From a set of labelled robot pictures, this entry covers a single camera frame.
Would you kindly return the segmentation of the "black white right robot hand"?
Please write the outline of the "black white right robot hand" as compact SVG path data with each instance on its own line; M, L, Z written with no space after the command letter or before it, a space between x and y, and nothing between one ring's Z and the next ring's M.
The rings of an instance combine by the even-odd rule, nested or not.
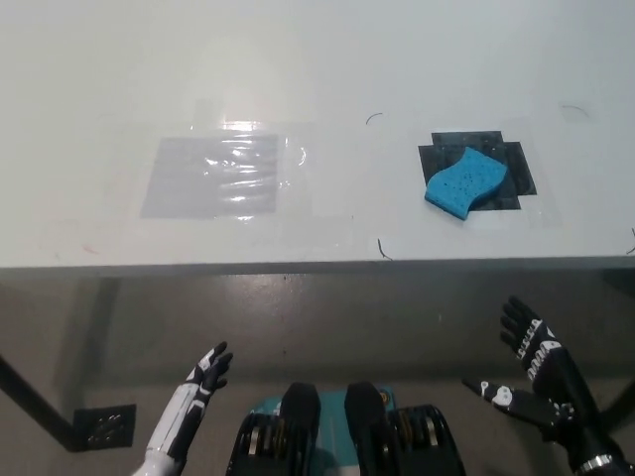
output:
M528 423L567 453L574 475L632 475L571 354L548 324L516 297L503 304L500 337L520 361L531 391L485 380L462 383L495 410Z

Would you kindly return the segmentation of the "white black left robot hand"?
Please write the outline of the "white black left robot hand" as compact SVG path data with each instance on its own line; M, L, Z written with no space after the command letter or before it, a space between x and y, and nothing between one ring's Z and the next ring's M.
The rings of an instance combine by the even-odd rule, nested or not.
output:
M223 388L223 378L233 358L223 341L209 350L177 387L166 405L148 443L148 450L160 452L182 463L202 422L212 395Z

